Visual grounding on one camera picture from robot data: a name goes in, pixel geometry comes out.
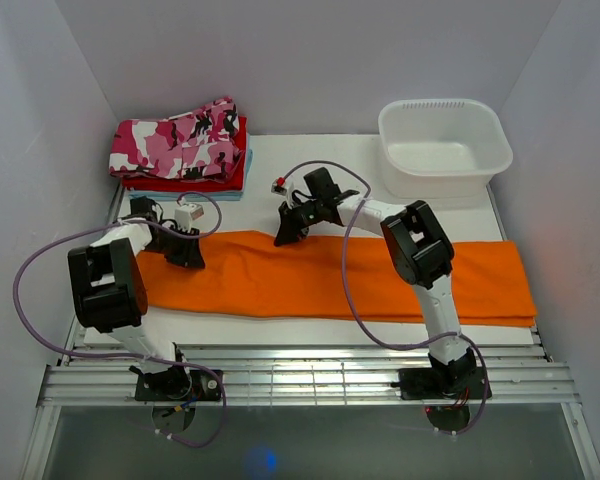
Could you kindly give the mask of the orange trousers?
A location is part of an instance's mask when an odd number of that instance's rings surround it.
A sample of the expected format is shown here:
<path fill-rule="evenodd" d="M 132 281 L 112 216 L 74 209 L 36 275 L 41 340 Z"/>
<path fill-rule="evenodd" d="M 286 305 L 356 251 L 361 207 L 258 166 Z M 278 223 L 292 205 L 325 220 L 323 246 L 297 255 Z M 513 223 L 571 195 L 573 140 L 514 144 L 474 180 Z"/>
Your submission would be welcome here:
<path fill-rule="evenodd" d="M 152 307 L 255 318 L 420 323 L 416 295 L 395 272 L 381 238 L 315 236 L 275 247 L 258 231 L 201 242 L 202 270 L 137 256 Z M 461 324 L 530 327 L 537 309 L 515 244 L 457 242 L 452 293 Z"/>

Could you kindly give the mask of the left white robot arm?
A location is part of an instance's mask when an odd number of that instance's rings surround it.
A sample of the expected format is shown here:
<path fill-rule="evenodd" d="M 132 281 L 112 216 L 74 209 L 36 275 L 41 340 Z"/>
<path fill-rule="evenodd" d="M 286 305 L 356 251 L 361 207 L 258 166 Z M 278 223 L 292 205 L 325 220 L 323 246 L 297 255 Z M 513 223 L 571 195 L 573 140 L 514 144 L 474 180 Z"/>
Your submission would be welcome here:
<path fill-rule="evenodd" d="M 185 397 L 192 376 L 175 342 L 143 320 L 148 294 L 137 261 L 139 253 L 157 253 L 171 266 L 205 267 L 195 222 L 204 215 L 198 203 L 181 203 L 170 218 L 147 197 L 130 202 L 119 225 L 86 246 L 68 253 L 74 309 L 81 326 L 93 328 L 140 356 L 132 369 L 154 392 L 170 399 Z"/>

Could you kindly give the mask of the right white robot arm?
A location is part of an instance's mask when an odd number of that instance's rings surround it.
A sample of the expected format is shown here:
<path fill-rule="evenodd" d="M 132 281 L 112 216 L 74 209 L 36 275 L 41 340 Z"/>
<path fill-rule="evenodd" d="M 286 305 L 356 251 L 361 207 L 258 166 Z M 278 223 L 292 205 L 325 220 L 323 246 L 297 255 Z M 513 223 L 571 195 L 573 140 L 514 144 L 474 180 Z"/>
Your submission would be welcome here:
<path fill-rule="evenodd" d="M 371 199 L 369 192 L 341 189 L 325 167 L 307 173 L 309 192 L 299 192 L 290 175 L 274 180 L 271 190 L 283 196 L 274 243 L 304 240 L 311 226 L 328 222 L 383 237 L 398 276 L 416 294 L 428 338 L 429 366 L 398 373 L 395 388 L 404 399 L 476 399 L 488 392 L 484 363 L 461 332 L 451 292 L 454 248 L 430 206 L 407 206 Z"/>

